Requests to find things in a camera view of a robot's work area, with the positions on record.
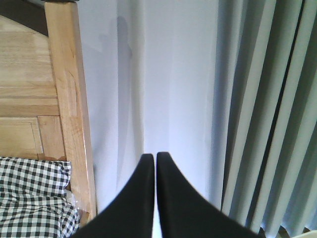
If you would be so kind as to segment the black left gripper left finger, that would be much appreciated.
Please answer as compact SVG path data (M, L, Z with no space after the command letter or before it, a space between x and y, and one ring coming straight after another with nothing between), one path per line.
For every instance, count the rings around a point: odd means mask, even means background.
M73 238L150 238L155 204L155 164L143 154L116 198Z

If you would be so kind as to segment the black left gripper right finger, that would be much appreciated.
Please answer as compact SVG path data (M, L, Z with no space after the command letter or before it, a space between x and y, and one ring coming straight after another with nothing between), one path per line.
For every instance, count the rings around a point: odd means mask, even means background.
M164 238L258 238L205 200L168 152L157 154L157 202Z

